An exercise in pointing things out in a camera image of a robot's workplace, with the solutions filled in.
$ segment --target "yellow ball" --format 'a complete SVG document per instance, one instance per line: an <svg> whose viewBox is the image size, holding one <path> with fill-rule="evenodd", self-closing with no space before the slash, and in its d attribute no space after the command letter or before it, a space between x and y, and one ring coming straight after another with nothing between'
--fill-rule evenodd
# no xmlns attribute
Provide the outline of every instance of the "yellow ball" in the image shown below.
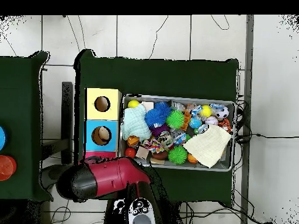
<svg viewBox="0 0 299 224"><path fill-rule="evenodd" d="M211 107L208 105L203 105L202 108L203 109L199 112L199 115L201 115L202 117L209 118L209 116L212 115Z"/></svg>
<svg viewBox="0 0 299 224"><path fill-rule="evenodd" d="M130 107L130 108L137 107L138 105L139 105L139 102L137 100L130 100L128 102L128 107Z"/></svg>

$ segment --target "white cloth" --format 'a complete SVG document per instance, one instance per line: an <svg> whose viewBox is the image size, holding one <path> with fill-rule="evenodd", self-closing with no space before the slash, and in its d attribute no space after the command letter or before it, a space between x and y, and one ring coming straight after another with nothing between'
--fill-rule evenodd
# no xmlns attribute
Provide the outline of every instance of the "white cloth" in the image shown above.
<svg viewBox="0 0 299 224"><path fill-rule="evenodd" d="M231 139L231 135L217 125L208 125L208 130L188 140L183 147L202 165L211 168Z"/></svg>

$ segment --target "metal pole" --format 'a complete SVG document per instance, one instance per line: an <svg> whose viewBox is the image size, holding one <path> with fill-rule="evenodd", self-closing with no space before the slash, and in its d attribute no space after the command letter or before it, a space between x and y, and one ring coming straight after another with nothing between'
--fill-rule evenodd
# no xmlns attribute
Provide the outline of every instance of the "metal pole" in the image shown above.
<svg viewBox="0 0 299 224"><path fill-rule="evenodd" d="M247 15L246 28L246 61L245 61L245 84L244 100L248 103L248 115L243 128L244 135L249 135L248 128L251 127L251 83L252 83L252 58L253 58L253 15ZM250 143L243 144L243 165L242 165L242 182L241 182L241 207L248 214L248 187L249 187L249 148ZM247 224L247 216L241 214L241 224Z"/></svg>

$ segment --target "green tablecloth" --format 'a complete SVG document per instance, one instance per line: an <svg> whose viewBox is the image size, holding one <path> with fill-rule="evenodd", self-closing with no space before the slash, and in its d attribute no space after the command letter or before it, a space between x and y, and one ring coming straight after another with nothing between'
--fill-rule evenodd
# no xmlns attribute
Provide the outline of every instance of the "green tablecloth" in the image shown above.
<svg viewBox="0 0 299 224"><path fill-rule="evenodd" d="M79 102L75 97L75 107L79 107L80 116L78 119L75 115L75 132L79 131L75 140L79 140L79 151L83 148L84 88L233 102L236 99L236 59L217 62L95 58L91 50L83 50L75 60L75 67L75 94L79 96ZM156 170L171 201L222 201L231 205L232 171Z"/></svg>
<svg viewBox="0 0 299 224"><path fill-rule="evenodd" d="M9 155L17 163L12 177L0 181L0 199L51 199L39 183L39 72L47 57L46 52L29 58L0 57L0 126L7 135L0 155Z"/></svg>

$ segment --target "electrical cable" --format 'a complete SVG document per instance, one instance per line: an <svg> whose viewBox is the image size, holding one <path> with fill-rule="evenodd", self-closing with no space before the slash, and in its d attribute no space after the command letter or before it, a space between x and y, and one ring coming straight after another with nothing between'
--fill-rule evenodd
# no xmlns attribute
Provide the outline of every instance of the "electrical cable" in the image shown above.
<svg viewBox="0 0 299 224"><path fill-rule="evenodd" d="M220 27L220 25L215 21L215 23L216 23L216 25L221 29L221 30L228 30L228 29L230 29L230 24L228 23L228 21L227 21L227 25L228 25L228 28L227 29L223 29L222 27Z"/></svg>

